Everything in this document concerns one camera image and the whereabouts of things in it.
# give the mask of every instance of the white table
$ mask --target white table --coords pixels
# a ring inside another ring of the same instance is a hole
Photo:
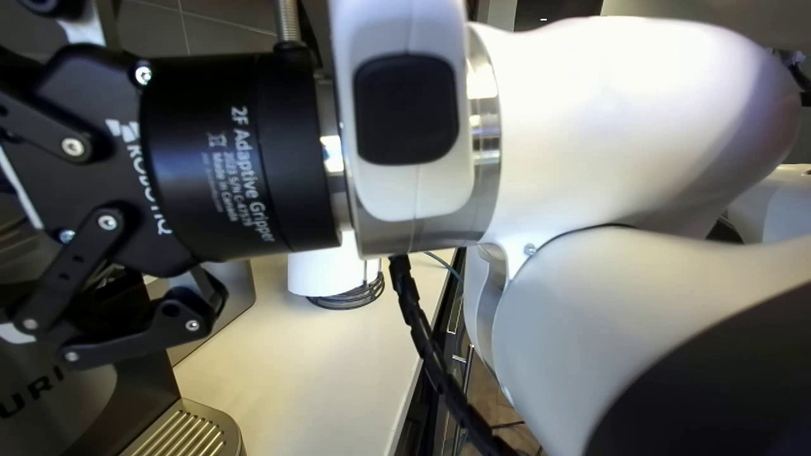
[[[432,322],[449,274],[424,254],[410,274]],[[247,456],[392,454],[420,360],[388,264],[386,294],[351,311],[288,295],[283,279],[283,255],[254,261],[254,309],[175,366],[179,393],[236,417]]]

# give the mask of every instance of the table surface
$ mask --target table surface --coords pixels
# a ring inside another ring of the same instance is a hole
[[[410,268],[432,322],[449,270],[424,254]],[[394,454],[420,360],[389,279],[351,311],[285,294],[283,255],[254,261],[254,282],[254,309],[175,366],[179,393],[225,409],[247,456]]]

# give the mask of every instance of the screw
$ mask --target screw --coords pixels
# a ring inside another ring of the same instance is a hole
[[[135,81],[137,81],[140,86],[146,86],[146,83],[152,81],[152,69],[150,69],[146,64],[137,66],[137,69],[135,69]]]
[[[187,328],[187,331],[199,331],[199,322],[197,322],[197,320],[187,320],[187,322],[184,322],[184,328]]]
[[[65,152],[69,156],[80,156],[83,154],[83,145],[76,137],[65,137],[61,141],[61,152]]]
[[[117,230],[118,219],[114,214],[100,214],[99,225],[100,225],[100,230]]]
[[[79,351],[65,351],[65,363],[79,363]]]
[[[26,326],[27,331],[36,331],[36,328],[40,326],[40,322],[36,322],[36,320],[22,320],[22,326]]]
[[[71,242],[76,238],[76,230],[57,230],[61,242]]]

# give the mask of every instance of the white cylindrical component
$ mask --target white cylindrical component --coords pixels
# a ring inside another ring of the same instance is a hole
[[[725,219],[745,242],[778,242],[811,233],[811,164],[780,164],[743,193]]]
[[[804,285],[809,257],[811,238],[725,246],[620,227],[564,235],[506,285],[495,317],[491,366],[545,450],[583,454],[604,412],[639,374],[723,320]],[[730,360],[730,369],[752,356]],[[780,393],[766,390],[763,398],[780,402]]]
[[[498,81],[503,152],[484,240],[508,257],[601,223],[705,235],[797,128],[787,70],[725,27],[583,17],[477,32]]]
[[[355,233],[341,230],[339,249],[291,254],[285,257],[285,288],[296,295],[336,295],[372,284],[381,261],[360,257]]]

